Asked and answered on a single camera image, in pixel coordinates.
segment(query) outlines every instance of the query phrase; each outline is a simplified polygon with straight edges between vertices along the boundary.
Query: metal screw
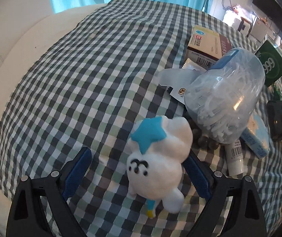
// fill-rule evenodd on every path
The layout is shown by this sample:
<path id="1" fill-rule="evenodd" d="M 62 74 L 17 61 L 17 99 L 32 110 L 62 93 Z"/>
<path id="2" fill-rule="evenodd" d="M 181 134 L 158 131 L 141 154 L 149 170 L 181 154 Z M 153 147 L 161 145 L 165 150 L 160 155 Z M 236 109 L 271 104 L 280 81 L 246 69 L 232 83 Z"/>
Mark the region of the metal screw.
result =
<path id="1" fill-rule="evenodd" d="M 53 171 L 53 172 L 51 173 L 51 176 L 52 176 L 52 177 L 57 177 L 59 174 L 60 174 L 60 172 L 58 172 L 58 171 Z"/>
<path id="2" fill-rule="evenodd" d="M 222 174 L 220 171 L 216 171 L 216 172 L 215 172 L 215 176 L 216 176 L 216 177 L 222 177 L 223 174 Z"/>
<path id="3" fill-rule="evenodd" d="M 245 180 L 248 182 L 252 182 L 252 177 L 250 177 L 249 175 L 246 175 Z"/>
<path id="4" fill-rule="evenodd" d="M 20 180 L 24 182 L 24 181 L 28 180 L 28 176 L 27 176 L 27 175 L 24 175 L 23 177 L 21 177 Z"/>

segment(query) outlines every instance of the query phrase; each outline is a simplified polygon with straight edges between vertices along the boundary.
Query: gingham fabric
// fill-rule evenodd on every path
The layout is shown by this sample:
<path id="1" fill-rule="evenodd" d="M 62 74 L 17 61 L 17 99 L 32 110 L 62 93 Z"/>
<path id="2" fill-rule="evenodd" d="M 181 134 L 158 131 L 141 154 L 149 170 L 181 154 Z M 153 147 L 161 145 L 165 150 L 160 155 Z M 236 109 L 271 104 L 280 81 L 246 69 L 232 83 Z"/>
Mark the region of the gingham fabric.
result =
<path id="1" fill-rule="evenodd" d="M 145 117 L 181 116 L 184 106 L 158 86 L 156 74 L 180 68 L 195 25 L 227 36 L 233 47 L 254 51 L 239 32 L 201 11 L 148 0 L 112 0 L 87 16 L 54 44 L 16 87 L 0 122 L 0 188 L 12 198 L 22 175 L 47 176 L 73 159 L 82 146 L 93 151 L 91 167 L 69 200 L 87 236 L 186 236 L 201 213 L 189 177 L 179 188 L 185 205 L 168 214 L 146 216 L 145 199 L 127 197 L 125 163 L 129 132 Z M 282 93 L 282 77 L 277 81 Z M 273 95 L 264 87 L 255 111 L 268 125 L 265 105 Z M 282 141 L 270 142 L 259 160 L 243 151 L 247 172 L 262 200 L 267 230 L 282 221 Z M 198 157 L 227 175 L 224 155 L 200 151 Z M 230 199 L 214 235 L 220 233 Z M 59 235 L 47 208 L 53 231 Z"/>

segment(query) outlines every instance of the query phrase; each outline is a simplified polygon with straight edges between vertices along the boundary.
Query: blue gripper pad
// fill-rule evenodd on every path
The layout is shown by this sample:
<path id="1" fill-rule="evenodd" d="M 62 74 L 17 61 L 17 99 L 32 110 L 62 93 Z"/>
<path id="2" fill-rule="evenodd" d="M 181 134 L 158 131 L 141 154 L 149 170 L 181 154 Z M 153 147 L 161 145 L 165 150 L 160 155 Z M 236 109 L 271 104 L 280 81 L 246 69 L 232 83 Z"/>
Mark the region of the blue gripper pad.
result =
<path id="1" fill-rule="evenodd" d="M 206 200 L 209 200 L 212 196 L 210 190 L 210 184 L 199 166 L 197 165 L 196 161 L 189 156 L 184 162 L 183 166 L 194 185 L 199 197 L 202 197 Z"/>
<path id="2" fill-rule="evenodd" d="M 73 166 L 73 168 L 71 169 L 70 173 L 68 174 L 68 176 L 64 181 L 64 190 L 62 196 L 65 201 L 75 194 L 78 186 L 80 185 L 83 177 L 85 176 L 88 167 L 91 164 L 92 161 L 91 150 L 86 147 L 82 148 L 82 150 L 80 150 L 79 154 L 74 158 L 73 161 L 76 160 L 77 161 L 75 162 L 75 165 Z"/>

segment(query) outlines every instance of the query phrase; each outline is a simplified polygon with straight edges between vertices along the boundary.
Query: white tube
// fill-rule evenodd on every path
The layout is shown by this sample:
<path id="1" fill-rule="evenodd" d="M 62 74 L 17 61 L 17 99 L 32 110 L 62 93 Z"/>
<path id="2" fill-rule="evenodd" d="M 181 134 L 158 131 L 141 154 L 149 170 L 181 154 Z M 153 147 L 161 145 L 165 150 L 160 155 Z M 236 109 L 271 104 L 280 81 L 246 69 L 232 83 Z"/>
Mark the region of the white tube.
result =
<path id="1" fill-rule="evenodd" d="M 236 176 L 244 172 L 243 153 L 239 139 L 225 146 L 225 158 L 229 176 Z"/>

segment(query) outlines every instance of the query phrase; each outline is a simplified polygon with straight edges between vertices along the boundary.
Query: cardboard box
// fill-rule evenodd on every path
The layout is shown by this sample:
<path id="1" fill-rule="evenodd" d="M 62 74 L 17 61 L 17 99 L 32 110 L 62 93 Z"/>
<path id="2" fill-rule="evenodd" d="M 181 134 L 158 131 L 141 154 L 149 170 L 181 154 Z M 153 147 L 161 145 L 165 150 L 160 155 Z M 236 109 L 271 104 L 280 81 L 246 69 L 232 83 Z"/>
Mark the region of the cardboard box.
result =
<path id="1" fill-rule="evenodd" d="M 266 35 L 255 51 L 265 71 L 265 85 L 271 86 L 282 76 L 282 51 L 275 42 Z"/>
<path id="2" fill-rule="evenodd" d="M 210 29 L 195 25 L 187 47 L 185 60 L 190 59 L 209 69 L 232 49 L 229 39 Z"/>
<path id="3" fill-rule="evenodd" d="M 261 159 L 269 152 L 269 135 L 261 117 L 253 111 L 248 121 L 246 129 L 241 134 L 241 138 L 247 146 Z"/>

